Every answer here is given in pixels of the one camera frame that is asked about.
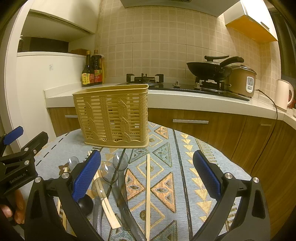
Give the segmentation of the person's left hand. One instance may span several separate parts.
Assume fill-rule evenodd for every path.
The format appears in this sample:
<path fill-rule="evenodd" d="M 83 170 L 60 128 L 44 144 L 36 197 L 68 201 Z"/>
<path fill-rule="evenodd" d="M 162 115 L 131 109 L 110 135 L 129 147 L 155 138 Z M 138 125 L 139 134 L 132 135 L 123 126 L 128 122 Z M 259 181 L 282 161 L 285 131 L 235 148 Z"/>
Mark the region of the person's left hand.
<path fill-rule="evenodd" d="M 10 202 L 6 201 L 6 199 L 1 198 L 1 210 L 4 213 L 6 218 L 13 217 L 17 224 L 24 224 L 25 223 L 25 200 L 23 198 L 22 192 L 20 189 L 17 189 L 13 194 L 10 196 L 10 200 L 13 200 L 15 206 L 13 209 L 10 208 L 8 205 L 11 204 Z"/>

